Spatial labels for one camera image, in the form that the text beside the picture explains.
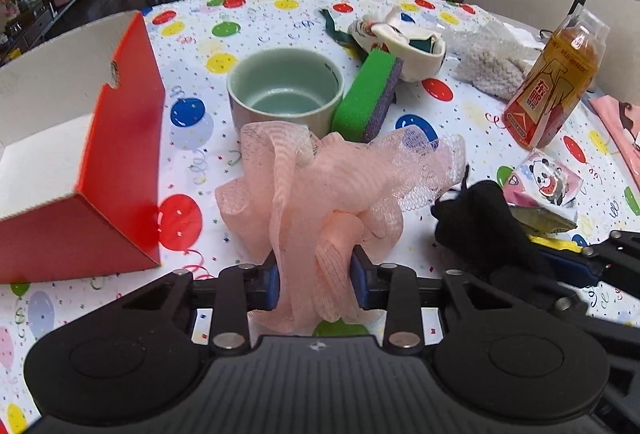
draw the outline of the orange drink bottle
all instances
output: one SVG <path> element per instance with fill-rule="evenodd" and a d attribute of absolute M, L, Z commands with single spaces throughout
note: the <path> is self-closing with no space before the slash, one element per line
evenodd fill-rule
<path fill-rule="evenodd" d="M 556 136 L 598 71 L 608 33 L 581 5 L 558 26 L 502 115 L 522 147 L 545 147 Z"/>

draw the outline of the metal screw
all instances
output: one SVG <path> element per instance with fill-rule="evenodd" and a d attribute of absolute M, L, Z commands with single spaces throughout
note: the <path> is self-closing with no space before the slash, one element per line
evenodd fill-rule
<path fill-rule="evenodd" d="M 556 300 L 556 309 L 558 311 L 564 311 L 571 308 L 571 299 L 569 297 L 562 297 Z"/>
<path fill-rule="evenodd" d="M 244 344 L 244 337 L 236 332 L 218 333 L 213 337 L 213 345 L 221 349 L 236 349 Z"/>
<path fill-rule="evenodd" d="M 420 343 L 420 337 L 409 331 L 399 331 L 389 335 L 389 342 L 397 348 L 415 348 Z"/>

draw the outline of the green balloon print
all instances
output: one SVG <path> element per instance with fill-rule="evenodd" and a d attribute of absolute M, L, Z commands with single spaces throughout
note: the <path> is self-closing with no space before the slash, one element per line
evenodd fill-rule
<path fill-rule="evenodd" d="M 345 324 L 342 319 L 335 322 L 323 320 L 316 329 L 314 337 L 361 337 L 370 335 L 369 331 L 362 324 Z"/>
<path fill-rule="evenodd" d="M 237 34 L 240 31 L 240 25 L 238 23 L 232 23 L 231 21 L 224 21 L 218 23 L 211 28 L 211 33 L 216 37 L 229 37 L 233 34 Z"/>
<path fill-rule="evenodd" d="M 513 172 L 513 167 L 507 167 L 506 165 L 498 167 L 498 172 L 495 173 L 495 179 L 500 187 L 503 187 L 504 184 L 507 183 L 511 172 Z"/>
<path fill-rule="evenodd" d="M 18 297 L 22 297 L 29 289 L 30 283 L 11 283 L 11 291 Z"/>
<path fill-rule="evenodd" d="M 640 216 L 640 206 L 638 206 L 638 202 L 636 201 L 634 193 L 631 191 L 631 187 L 625 188 L 625 200 L 631 211 L 636 216 Z"/>

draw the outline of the cardboard box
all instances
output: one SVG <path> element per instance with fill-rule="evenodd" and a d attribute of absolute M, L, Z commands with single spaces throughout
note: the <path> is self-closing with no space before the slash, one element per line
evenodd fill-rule
<path fill-rule="evenodd" d="M 0 68 L 0 283 L 159 264 L 163 104 L 139 12 Z"/>

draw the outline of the pink cloth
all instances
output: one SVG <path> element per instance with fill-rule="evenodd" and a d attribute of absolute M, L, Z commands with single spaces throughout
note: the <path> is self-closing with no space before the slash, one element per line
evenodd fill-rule
<path fill-rule="evenodd" d="M 430 143 L 416 125 L 365 144 L 260 122 L 240 140 L 244 176 L 218 187 L 216 202 L 255 261 L 273 249 L 278 306 L 253 315 L 284 333 L 308 333 L 323 319 L 361 322 L 349 278 L 354 245 L 381 263 L 400 238 L 402 211 L 433 203 L 465 167 L 462 137 Z"/>
<path fill-rule="evenodd" d="M 605 95 L 590 99 L 640 188 L 640 106 Z"/>

